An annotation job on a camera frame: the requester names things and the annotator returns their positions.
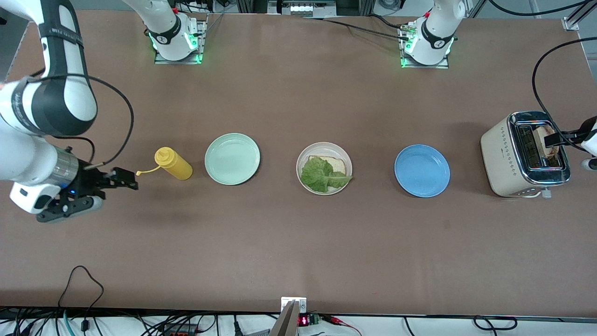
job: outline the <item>yellow squeeze bottle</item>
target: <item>yellow squeeze bottle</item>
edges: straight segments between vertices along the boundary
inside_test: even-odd
[[[162,147],[153,156],[155,163],[179,180],[193,175],[193,167],[170,147]]]

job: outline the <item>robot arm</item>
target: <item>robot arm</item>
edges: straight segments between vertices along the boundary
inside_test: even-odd
[[[81,32],[69,1],[0,0],[0,7],[38,25],[45,63],[42,77],[87,74]],[[89,82],[81,77],[41,83],[24,78],[0,91],[2,119],[29,135],[80,135],[91,127],[96,113]]]
[[[592,158],[581,162],[581,167],[586,170],[597,170],[597,116],[583,122],[579,129],[564,131],[562,135],[554,133],[544,138],[545,147],[567,146],[570,143],[580,145],[591,154]]]
[[[143,19],[154,47],[167,60],[197,49],[196,19],[174,14],[166,0],[125,0]],[[25,77],[0,87],[0,180],[14,181],[10,198],[48,222],[98,209],[101,189],[138,188],[134,174],[114,168],[102,173],[69,149],[50,145],[44,136],[76,136],[97,114],[87,74],[81,31],[69,0],[0,0],[0,7],[39,29],[45,71],[42,81]]]
[[[414,33],[404,50],[422,65],[435,65],[450,52],[456,28],[464,18],[463,0],[435,0],[429,15],[410,23]]]
[[[174,14],[167,0],[122,0],[143,20],[153,47],[172,61],[184,59],[198,48],[197,19]]]

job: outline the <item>mounting plate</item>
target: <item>mounting plate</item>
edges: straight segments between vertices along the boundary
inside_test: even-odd
[[[570,25],[570,24],[568,23],[568,17],[564,17],[564,18],[562,19],[562,25],[564,26],[564,30],[565,30],[565,31],[572,31],[572,30],[578,30],[578,29],[579,29],[579,28],[578,28],[578,24],[577,24],[577,23],[575,23],[575,24],[573,24],[573,25]]]
[[[299,297],[282,297],[281,304],[280,304],[280,311],[284,310],[284,307],[288,304],[289,301],[298,301],[300,304],[300,313],[307,312],[307,298],[299,298]]]

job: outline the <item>blue plate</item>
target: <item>blue plate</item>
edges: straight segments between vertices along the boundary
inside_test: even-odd
[[[441,194],[450,181],[450,167],[437,149],[427,145],[404,148],[394,162],[394,173],[404,190],[418,197]]]

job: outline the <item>red digital display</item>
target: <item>red digital display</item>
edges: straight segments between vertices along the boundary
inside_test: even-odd
[[[308,316],[300,316],[298,318],[298,326],[308,326],[309,325],[309,317]]]

